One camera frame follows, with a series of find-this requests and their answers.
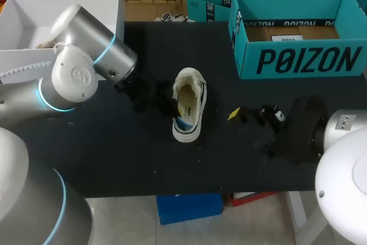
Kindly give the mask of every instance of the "black tablecloth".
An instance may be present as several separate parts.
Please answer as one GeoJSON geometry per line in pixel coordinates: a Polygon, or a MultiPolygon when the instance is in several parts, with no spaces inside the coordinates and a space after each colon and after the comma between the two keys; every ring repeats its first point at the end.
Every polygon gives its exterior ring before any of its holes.
{"type": "Polygon", "coordinates": [[[226,23],[126,23],[124,40],[158,79],[173,81],[185,67],[202,73],[208,99],[201,135],[179,143],[170,118],[154,108],[135,114],[106,81],[76,110],[16,129],[30,155],[86,197],[312,190],[315,164],[269,159],[257,145],[271,131],[227,122],[228,115],[239,105],[264,103],[287,115],[299,95],[312,94],[325,98],[330,113],[367,108],[363,76],[240,80],[226,23]]]}

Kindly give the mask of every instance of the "yellow tag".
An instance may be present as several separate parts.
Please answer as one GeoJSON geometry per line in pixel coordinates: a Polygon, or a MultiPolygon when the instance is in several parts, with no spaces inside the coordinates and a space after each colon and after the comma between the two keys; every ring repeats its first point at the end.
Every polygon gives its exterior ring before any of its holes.
{"type": "Polygon", "coordinates": [[[236,110],[234,110],[234,112],[232,112],[232,113],[230,114],[230,116],[228,117],[228,119],[227,119],[227,120],[233,119],[233,118],[237,115],[237,113],[240,111],[240,109],[241,109],[241,107],[239,107],[239,108],[237,108],[236,110]]]}
{"type": "Polygon", "coordinates": [[[180,115],[180,117],[183,117],[183,112],[182,112],[182,110],[180,109],[180,107],[179,106],[177,106],[177,109],[178,109],[178,112],[179,112],[179,115],[180,115]]]}

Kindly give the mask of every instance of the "white sneaker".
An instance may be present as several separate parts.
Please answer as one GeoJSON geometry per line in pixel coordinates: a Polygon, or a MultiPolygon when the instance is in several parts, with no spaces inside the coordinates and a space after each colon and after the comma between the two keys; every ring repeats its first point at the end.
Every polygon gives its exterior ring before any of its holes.
{"type": "Polygon", "coordinates": [[[180,142],[193,142],[199,137],[201,117],[206,102],[206,81],[194,68],[185,68],[176,77],[173,98],[181,116],[173,119],[172,133],[180,142]]]}

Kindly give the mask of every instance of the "blue light ring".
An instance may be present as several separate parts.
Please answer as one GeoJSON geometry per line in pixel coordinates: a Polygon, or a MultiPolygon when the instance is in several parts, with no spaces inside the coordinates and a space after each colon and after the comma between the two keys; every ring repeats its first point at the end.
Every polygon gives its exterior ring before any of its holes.
{"type": "Polygon", "coordinates": [[[47,101],[46,101],[46,99],[45,99],[45,97],[43,96],[43,94],[42,94],[42,89],[41,89],[41,83],[42,83],[42,80],[43,80],[44,78],[41,78],[40,79],[40,81],[38,82],[38,93],[40,94],[40,97],[41,97],[41,99],[42,99],[42,101],[49,107],[49,108],[52,108],[52,109],[54,109],[54,110],[56,110],[56,111],[59,111],[59,112],[68,112],[68,111],[72,111],[73,109],[75,109],[75,107],[74,108],[72,108],[72,109],[67,109],[67,110],[63,110],[63,109],[58,109],[58,108],[56,108],[55,106],[52,106],[51,104],[49,104],[47,101]]]}
{"type": "Polygon", "coordinates": [[[108,44],[107,48],[105,48],[102,54],[100,54],[99,57],[96,58],[96,60],[94,61],[94,64],[97,64],[102,59],[102,57],[107,53],[107,51],[111,48],[112,44],[115,42],[115,39],[116,39],[116,35],[114,34],[114,36],[111,39],[110,44],[108,44]]]}
{"type": "Polygon", "coordinates": [[[63,204],[61,206],[61,211],[60,211],[60,214],[58,216],[58,219],[56,221],[56,224],[55,226],[53,227],[50,235],[48,236],[48,238],[46,239],[46,241],[43,243],[43,245],[48,245],[49,242],[53,239],[53,237],[55,236],[60,224],[61,224],[61,221],[63,219],[63,216],[64,216],[64,213],[65,213],[65,207],[66,207],[66,204],[67,204],[67,188],[66,188],[66,185],[65,185],[65,182],[62,178],[62,176],[58,173],[58,171],[56,169],[53,169],[57,175],[59,176],[60,178],[60,181],[61,181],[61,185],[63,186],[63,204]]]}

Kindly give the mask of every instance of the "floor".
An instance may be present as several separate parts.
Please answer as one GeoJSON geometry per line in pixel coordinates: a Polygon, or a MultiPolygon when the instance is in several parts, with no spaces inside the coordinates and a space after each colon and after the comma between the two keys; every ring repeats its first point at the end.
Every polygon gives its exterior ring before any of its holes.
{"type": "Polygon", "coordinates": [[[95,217],[92,245],[294,244],[284,194],[239,207],[219,216],[161,226],[155,196],[87,199],[95,217]]]}

